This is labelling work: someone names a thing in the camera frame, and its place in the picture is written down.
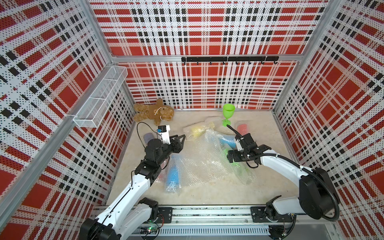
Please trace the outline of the green wine glass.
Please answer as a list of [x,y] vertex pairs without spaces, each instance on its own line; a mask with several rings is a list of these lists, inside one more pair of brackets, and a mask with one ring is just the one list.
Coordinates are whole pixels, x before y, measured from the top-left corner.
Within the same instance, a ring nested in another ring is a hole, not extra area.
[[222,122],[222,125],[226,127],[227,125],[231,125],[230,118],[234,115],[236,107],[232,104],[225,104],[223,105],[223,116],[224,120]]
[[250,185],[256,179],[255,173],[244,163],[230,163],[227,159],[229,150],[232,150],[232,148],[228,144],[221,145],[222,165],[226,171],[234,174],[243,185]]

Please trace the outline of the bubble wrap sheet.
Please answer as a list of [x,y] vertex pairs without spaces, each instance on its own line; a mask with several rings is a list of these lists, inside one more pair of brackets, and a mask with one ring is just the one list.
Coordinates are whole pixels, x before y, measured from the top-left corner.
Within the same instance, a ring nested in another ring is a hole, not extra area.
[[219,133],[207,130],[193,141],[186,141],[183,150],[172,155],[181,187],[215,182],[233,173],[220,142]]

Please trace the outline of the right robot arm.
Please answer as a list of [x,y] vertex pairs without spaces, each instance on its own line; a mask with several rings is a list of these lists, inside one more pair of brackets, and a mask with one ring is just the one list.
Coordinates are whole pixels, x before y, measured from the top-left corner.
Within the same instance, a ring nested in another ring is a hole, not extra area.
[[298,196],[276,196],[266,203],[263,217],[278,222],[285,215],[307,215],[312,219],[336,222],[340,218],[340,198],[327,171],[300,165],[278,154],[267,145],[258,145],[251,134],[242,135],[231,126],[235,136],[236,150],[230,150],[230,163],[254,163],[252,169],[264,166],[279,173],[298,188]]

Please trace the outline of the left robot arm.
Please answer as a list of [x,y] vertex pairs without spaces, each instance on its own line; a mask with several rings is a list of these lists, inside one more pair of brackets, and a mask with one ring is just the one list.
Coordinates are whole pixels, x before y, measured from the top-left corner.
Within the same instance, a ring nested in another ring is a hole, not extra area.
[[155,221],[158,202],[140,197],[162,171],[161,164],[171,154],[184,148],[185,135],[171,136],[168,143],[152,139],[145,147],[145,157],[131,175],[131,181],[119,196],[95,219],[86,219],[80,228],[80,240],[126,240],[140,225]]

